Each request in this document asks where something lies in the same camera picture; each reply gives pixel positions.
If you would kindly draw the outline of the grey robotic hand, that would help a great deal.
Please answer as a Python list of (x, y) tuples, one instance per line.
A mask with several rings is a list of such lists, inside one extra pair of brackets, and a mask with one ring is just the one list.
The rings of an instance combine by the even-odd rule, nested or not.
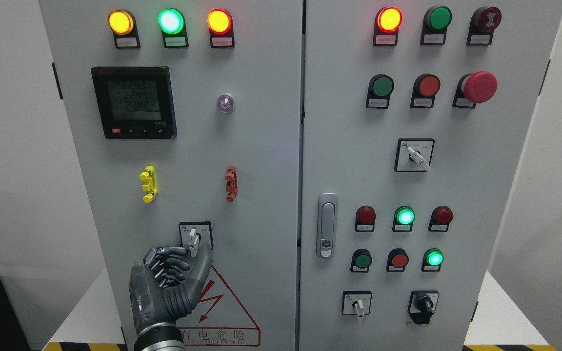
[(212, 266), (212, 249), (201, 244), (193, 265), (183, 260), (188, 255), (183, 247), (152, 247), (131, 268), (129, 291), (138, 335), (155, 324), (174, 324), (196, 308)]

